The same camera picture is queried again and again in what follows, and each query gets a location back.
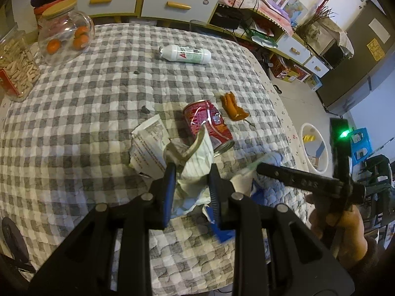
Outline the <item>cardboard box under cabinet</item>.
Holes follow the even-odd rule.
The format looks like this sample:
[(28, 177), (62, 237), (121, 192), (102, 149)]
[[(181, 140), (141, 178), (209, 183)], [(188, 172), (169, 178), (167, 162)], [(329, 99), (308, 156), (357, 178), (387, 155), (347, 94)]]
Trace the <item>cardboard box under cabinet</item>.
[(299, 73), (295, 71), (292, 63), (277, 54), (271, 56), (271, 72), (274, 77), (285, 82), (293, 82), (299, 77)]

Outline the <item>white plastic bottle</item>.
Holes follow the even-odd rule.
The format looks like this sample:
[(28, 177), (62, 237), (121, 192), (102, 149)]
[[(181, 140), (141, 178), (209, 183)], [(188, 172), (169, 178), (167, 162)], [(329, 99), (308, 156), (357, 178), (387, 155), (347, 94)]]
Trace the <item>white plastic bottle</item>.
[(212, 54), (207, 49), (196, 49), (179, 45), (160, 46), (158, 54), (160, 58), (167, 61), (207, 64), (212, 60)]

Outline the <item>glass jar with seeds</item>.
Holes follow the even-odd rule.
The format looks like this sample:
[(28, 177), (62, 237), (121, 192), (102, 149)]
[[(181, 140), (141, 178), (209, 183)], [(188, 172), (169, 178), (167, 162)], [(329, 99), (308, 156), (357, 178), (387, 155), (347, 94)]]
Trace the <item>glass jar with seeds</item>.
[(14, 27), (1, 40), (1, 87), (14, 102), (24, 101), (40, 77), (25, 32)]

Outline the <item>glass jar with oranges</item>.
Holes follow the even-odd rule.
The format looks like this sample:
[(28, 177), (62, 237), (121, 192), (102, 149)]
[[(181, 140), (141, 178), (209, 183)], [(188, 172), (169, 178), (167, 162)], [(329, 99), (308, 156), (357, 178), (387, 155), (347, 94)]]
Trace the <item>glass jar with oranges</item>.
[(38, 47), (43, 61), (59, 66), (86, 50), (94, 39), (93, 20), (77, 10), (78, 0), (64, 0), (46, 9), (39, 19)]

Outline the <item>blue carton box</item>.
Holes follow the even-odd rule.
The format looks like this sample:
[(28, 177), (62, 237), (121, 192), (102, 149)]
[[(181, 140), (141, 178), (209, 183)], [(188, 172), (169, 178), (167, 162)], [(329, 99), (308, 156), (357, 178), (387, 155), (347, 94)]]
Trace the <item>blue carton box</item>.
[[(285, 185), (279, 180), (259, 175), (257, 173), (257, 166), (260, 163), (280, 167), (282, 164), (282, 154), (279, 152), (269, 152), (263, 155), (247, 167), (239, 170), (230, 179), (230, 182), (233, 184), (236, 192), (241, 192), (249, 196), (255, 203), (262, 206), (275, 206), (280, 203)], [(219, 243), (225, 243), (235, 237), (234, 231), (221, 231), (218, 228), (214, 220), (214, 210), (211, 206), (205, 204), (202, 212), (209, 221), (210, 228)]]

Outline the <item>orange peel piece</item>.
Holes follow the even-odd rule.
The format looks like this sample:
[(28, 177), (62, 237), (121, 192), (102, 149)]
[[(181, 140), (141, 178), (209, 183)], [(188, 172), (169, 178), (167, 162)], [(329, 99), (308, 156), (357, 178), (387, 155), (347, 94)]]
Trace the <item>orange peel piece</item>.
[(222, 106), (232, 121), (241, 121), (247, 119), (249, 113), (239, 107), (236, 97), (232, 92), (220, 96)]

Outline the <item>black chair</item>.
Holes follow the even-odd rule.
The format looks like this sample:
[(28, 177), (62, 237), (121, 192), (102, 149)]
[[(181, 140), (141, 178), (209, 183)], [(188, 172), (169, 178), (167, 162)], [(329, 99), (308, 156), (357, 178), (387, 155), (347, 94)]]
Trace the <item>black chair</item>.
[(364, 231), (369, 233), (394, 220), (393, 172), (389, 159), (382, 154), (367, 159), (361, 172), (369, 174), (358, 180), (366, 188), (364, 203), (358, 208)]

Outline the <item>blue plastic stool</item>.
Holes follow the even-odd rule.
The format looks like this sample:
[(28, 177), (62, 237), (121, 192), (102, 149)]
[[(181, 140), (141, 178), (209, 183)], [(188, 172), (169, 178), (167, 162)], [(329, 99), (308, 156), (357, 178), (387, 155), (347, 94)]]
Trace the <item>blue plastic stool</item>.
[(359, 128), (350, 133), (351, 150), (352, 150), (352, 164), (353, 166), (364, 162), (371, 153), (373, 153), (372, 145), (368, 130), (366, 128)]

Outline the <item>grey checkered table cloth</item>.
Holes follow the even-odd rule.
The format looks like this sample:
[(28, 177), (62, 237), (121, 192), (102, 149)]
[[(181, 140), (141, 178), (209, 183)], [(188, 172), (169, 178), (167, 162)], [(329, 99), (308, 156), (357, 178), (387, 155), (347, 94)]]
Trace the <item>grey checkered table cloth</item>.
[[(125, 204), (181, 155), (194, 137), (183, 109), (211, 102), (234, 145), (214, 162), (231, 178), (265, 154), (301, 165), (297, 131), (273, 84), (239, 44), (139, 24), (99, 25), (90, 47), (39, 78), (1, 125), (1, 214), (25, 239), (39, 269), (99, 203)], [(247, 120), (220, 98), (233, 93)]]

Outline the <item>red drink can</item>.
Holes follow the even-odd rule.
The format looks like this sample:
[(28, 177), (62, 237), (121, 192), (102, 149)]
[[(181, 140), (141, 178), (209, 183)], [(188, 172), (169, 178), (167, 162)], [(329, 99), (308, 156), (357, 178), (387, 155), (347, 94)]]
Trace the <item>red drink can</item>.
[(220, 156), (234, 146), (233, 136), (222, 118), (220, 111), (209, 100), (199, 100), (188, 104), (183, 115), (193, 136), (201, 126), (205, 126), (214, 149), (214, 156)]

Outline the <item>grey refrigerator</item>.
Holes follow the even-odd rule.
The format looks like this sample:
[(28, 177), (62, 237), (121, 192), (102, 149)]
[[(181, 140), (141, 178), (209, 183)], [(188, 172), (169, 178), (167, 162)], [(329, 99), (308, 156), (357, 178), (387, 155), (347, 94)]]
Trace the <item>grey refrigerator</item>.
[(343, 115), (373, 92), (394, 70), (394, 24), (369, 1), (347, 30), (354, 56), (321, 78), (324, 109)]

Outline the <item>printed paper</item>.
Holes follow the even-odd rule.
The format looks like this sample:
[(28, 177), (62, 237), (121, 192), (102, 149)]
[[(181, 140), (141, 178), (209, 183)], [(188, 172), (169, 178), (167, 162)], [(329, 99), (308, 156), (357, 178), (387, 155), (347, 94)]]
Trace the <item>printed paper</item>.
[(205, 126), (198, 128), (191, 146), (170, 140), (158, 115), (137, 126), (131, 135), (129, 167), (144, 177), (148, 185), (162, 178), (169, 163), (176, 165), (172, 218), (187, 215), (196, 206), (210, 202), (208, 174), (214, 161), (214, 149)]

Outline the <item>black device on shelf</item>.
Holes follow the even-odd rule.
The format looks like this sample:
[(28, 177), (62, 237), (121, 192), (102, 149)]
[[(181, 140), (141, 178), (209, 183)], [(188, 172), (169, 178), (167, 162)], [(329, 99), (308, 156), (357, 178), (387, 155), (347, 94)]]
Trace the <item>black device on shelf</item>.
[(241, 25), (242, 20), (243, 15), (238, 9), (217, 4), (210, 24), (224, 29), (236, 30)]

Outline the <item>yellow white tv cabinet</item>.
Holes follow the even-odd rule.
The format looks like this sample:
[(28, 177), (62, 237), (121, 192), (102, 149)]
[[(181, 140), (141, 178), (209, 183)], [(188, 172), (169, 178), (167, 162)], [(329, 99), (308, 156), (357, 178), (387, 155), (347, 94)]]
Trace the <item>yellow white tv cabinet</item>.
[(236, 30), (211, 25), (210, 20), (217, 4), (221, 4), (219, 0), (78, 0), (78, 9), (93, 18), (131, 15), (195, 23), (266, 47), (318, 77), (323, 77), (329, 71), (329, 65), (306, 46), (295, 32), (292, 37), (288, 36), (278, 25), (258, 12), (238, 8), (243, 20)]

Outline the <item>white plastic trash bin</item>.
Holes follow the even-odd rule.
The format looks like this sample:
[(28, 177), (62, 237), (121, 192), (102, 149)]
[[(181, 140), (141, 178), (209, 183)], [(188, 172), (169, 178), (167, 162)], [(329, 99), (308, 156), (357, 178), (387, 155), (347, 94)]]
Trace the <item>white plastic trash bin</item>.
[(299, 136), (309, 170), (315, 174), (324, 175), (329, 165), (329, 154), (321, 133), (314, 125), (304, 123)]

